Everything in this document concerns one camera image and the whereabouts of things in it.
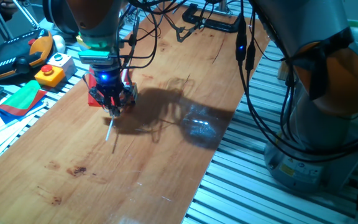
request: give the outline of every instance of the wooden table surface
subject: wooden table surface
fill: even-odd
[[[189,27],[184,10],[171,18]],[[178,43],[166,20],[161,31],[154,62],[133,73],[138,104],[107,142],[108,114],[87,105],[79,82],[0,157],[0,223],[181,222],[244,91],[236,34],[204,29]],[[259,22],[256,31],[266,48]]]

